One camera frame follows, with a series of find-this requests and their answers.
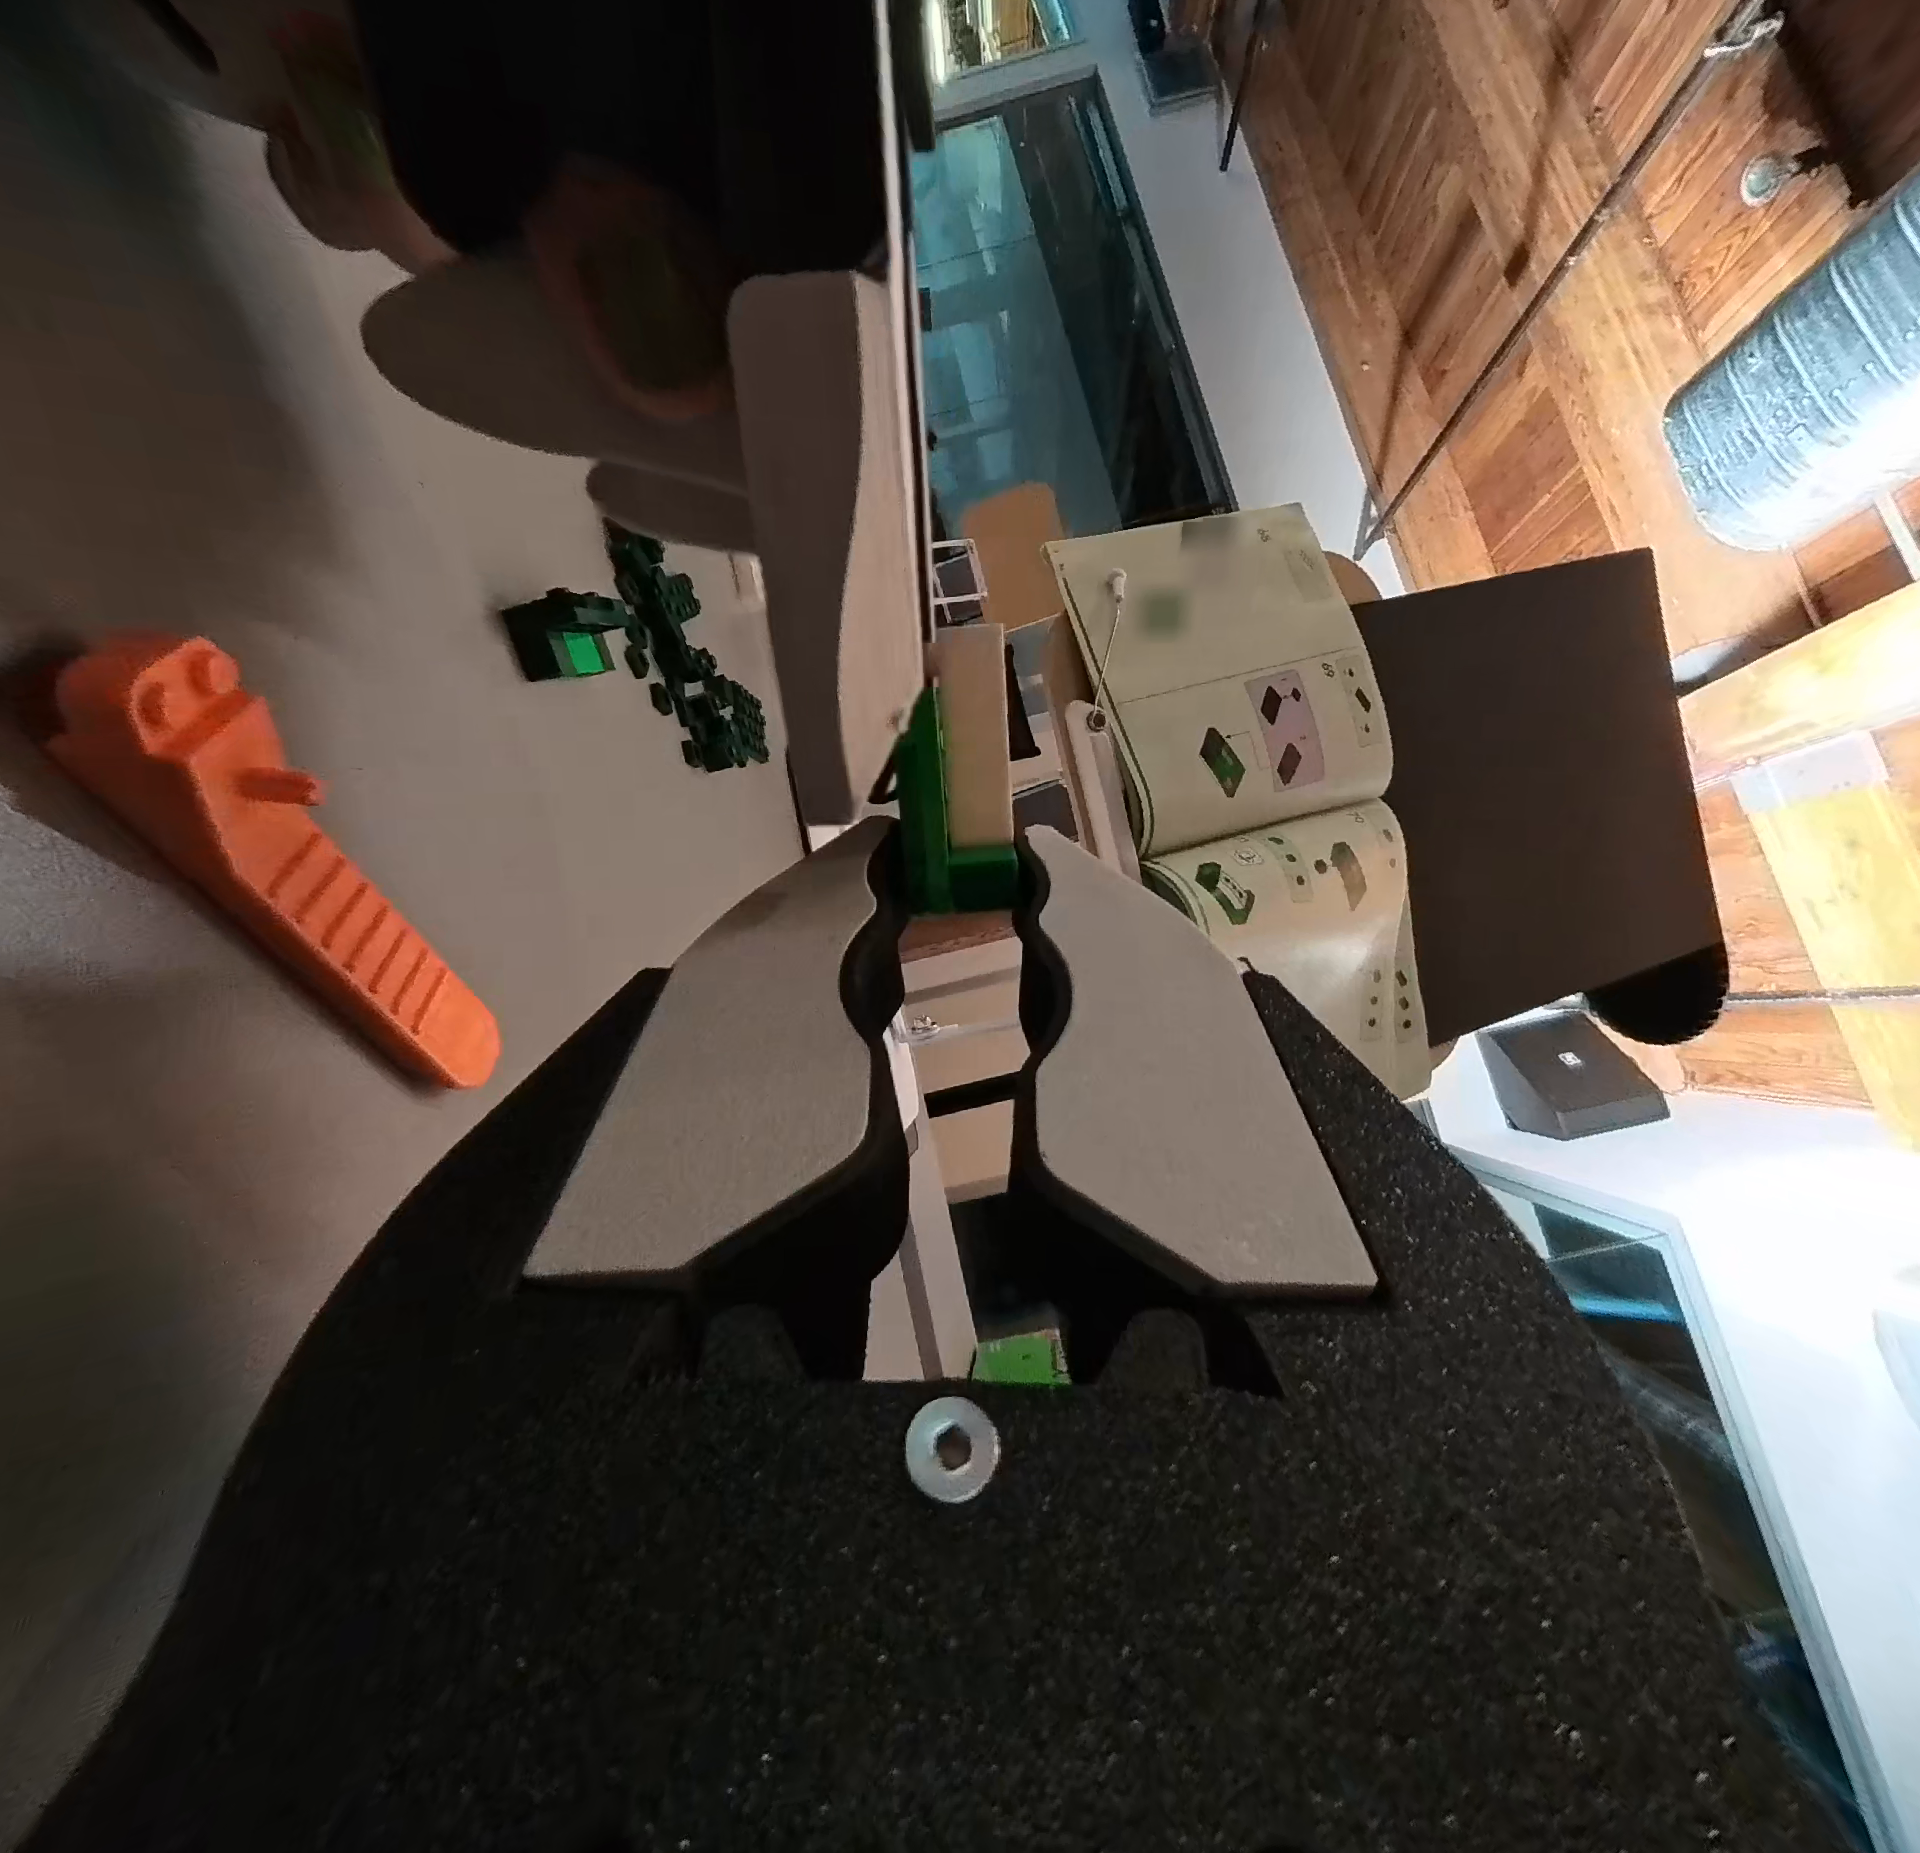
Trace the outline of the small green lego build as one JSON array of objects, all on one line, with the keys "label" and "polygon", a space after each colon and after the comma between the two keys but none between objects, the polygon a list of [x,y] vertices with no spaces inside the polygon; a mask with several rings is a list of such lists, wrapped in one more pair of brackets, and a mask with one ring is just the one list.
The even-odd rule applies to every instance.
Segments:
[{"label": "small green lego build", "polygon": [[523,680],[571,683],[613,670],[611,637],[624,637],[618,598],[552,589],[496,613]]}]

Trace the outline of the pile of green lego bricks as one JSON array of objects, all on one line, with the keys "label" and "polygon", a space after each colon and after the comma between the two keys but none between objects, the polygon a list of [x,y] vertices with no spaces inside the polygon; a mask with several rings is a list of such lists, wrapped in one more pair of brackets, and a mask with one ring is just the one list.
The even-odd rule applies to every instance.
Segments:
[{"label": "pile of green lego bricks", "polygon": [[664,546],[606,519],[606,552],[623,606],[624,658],[656,712],[682,732],[682,759],[703,773],[771,761],[764,704],[732,680],[689,627],[703,600],[693,577],[667,565]]}]

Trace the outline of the orange brick separator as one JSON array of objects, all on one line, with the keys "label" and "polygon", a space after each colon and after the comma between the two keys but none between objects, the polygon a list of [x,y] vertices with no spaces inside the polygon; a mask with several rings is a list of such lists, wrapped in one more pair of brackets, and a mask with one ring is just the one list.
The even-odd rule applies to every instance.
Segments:
[{"label": "orange brick separator", "polygon": [[122,637],[56,666],[48,757],[324,1010],[414,1082],[471,1091],[495,1015],[324,833],[324,782],[284,751],[232,654]]}]

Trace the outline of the black flat device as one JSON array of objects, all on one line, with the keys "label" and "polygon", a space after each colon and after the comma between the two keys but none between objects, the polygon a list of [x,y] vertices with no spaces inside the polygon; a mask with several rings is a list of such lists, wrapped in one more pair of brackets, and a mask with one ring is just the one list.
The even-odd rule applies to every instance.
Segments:
[{"label": "black flat device", "polygon": [[1537,1013],[1474,1041],[1513,1132],[1566,1143],[1670,1120],[1668,1098],[1585,1011]]}]

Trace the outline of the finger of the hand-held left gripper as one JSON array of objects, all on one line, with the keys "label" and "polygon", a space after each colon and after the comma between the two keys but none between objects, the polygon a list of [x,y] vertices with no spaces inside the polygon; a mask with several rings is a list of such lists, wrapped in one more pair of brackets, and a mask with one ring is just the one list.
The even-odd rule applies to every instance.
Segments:
[{"label": "finger of the hand-held left gripper", "polygon": [[563,331],[525,256],[459,258],[378,296],[361,322],[382,379],[486,439],[589,465],[603,519],[664,544],[755,550],[732,407],[663,419],[620,401]]},{"label": "finger of the hand-held left gripper", "polygon": [[732,296],[734,408],[805,822],[850,822],[926,683],[926,456],[912,311],[841,271]]}]

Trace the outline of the green and white lego assembly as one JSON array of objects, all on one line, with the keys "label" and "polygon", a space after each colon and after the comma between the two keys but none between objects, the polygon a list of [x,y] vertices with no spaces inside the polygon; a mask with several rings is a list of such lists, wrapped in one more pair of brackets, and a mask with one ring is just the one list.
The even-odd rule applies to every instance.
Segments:
[{"label": "green and white lego assembly", "polygon": [[956,913],[1008,911],[1021,889],[1008,729],[1007,633],[995,622],[936,635],[929,678],[944,732]]}]

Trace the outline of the green lego plate piece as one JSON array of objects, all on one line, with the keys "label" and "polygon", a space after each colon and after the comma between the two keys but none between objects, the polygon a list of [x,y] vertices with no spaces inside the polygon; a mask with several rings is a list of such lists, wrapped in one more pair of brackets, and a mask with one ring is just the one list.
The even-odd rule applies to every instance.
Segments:
[{"label": "green lego plate piece", "polygon": [[872,795],[892,805],[908,908],[956,913],[950,871],[948,765],[941,686],[929,680],[908,712]]}]

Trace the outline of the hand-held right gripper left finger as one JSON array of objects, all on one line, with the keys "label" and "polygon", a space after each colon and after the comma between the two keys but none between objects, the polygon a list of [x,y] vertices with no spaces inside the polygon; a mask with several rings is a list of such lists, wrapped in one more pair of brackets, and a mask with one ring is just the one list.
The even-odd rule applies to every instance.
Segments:
[{"label": "hand-held right gripper left finger", "polygon": [[523,1280],[780,1320],[815,1380],[860,1381],[908,1225],[888,1054],[901,824],[867,819],[756,889],[667,977]]}]

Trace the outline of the silver air duct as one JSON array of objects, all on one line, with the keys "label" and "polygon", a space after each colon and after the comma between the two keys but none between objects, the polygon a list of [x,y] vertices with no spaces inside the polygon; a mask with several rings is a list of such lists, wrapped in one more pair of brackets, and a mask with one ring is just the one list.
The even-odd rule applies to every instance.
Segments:
[{"label": "silver air duct", "polygon": [[1695,519],[1798,549],[1919,472],[1919,178],[1793,282],[1667,405]]}]

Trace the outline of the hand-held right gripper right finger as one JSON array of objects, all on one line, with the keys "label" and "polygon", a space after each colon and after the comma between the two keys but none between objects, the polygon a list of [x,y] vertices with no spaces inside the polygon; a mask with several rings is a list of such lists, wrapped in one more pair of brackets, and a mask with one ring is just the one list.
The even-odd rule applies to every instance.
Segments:
[{"label": "hand-held right gripper right finger", "polygon": [[1068,1376],[1278,1393],[1250,1314],[1370,1299],[1377,1264],[1236,966],[1061,833],[1021,844],[1010,1264]]}]

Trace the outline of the person's left hand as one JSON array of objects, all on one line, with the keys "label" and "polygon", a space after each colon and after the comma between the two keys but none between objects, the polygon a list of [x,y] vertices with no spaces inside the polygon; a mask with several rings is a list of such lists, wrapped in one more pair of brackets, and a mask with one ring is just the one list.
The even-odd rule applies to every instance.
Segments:
[{"label": "person's left hand", "polygon": [[707,219],[611,160],[565,159],[523,221],[541,292],[617,401],[693,423],[732,401],[732,269]]}]

